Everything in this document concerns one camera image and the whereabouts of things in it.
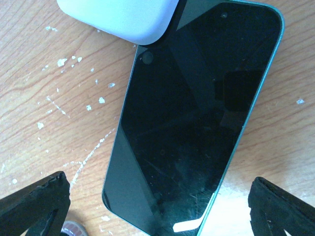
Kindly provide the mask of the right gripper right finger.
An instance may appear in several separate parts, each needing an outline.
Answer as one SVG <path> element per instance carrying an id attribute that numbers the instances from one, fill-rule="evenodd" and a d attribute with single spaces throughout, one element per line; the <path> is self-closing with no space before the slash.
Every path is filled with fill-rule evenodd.
<path id="1" fill-rule="evenodd" d="M 263 177 L 252 182 L 248 204 L 255 236 L 315 234 L 315 208 Z"/>

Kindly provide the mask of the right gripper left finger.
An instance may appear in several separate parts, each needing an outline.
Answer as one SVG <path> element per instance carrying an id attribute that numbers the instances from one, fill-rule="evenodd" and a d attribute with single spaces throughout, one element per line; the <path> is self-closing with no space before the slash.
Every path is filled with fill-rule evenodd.
<path id="1" fill-rule="evenodd" d="M 69 188 L 58 171 L 0 200 L 2 236 L 60 236 L 69 207 Z"/>

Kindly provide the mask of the clear magsafe phone case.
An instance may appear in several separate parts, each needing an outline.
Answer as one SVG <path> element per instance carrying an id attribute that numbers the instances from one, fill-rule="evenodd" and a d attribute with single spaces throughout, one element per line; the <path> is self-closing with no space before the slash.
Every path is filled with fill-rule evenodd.
<path id="1" fill-rule="evenodd" d="M 61 228 L 61 236 L 88 236 L 83 225 L 75 221 L 65 221 Z"/>

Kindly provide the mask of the black phone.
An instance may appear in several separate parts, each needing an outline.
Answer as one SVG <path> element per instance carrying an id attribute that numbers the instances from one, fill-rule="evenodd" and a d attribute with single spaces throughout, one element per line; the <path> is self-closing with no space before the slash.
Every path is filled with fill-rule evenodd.
<path id="1" fill-rule="evenodd" d="M 149 236 L 197 236 L 284 31 L 273 6 L 181 0 L 136 50 L 102 199 Z"/>

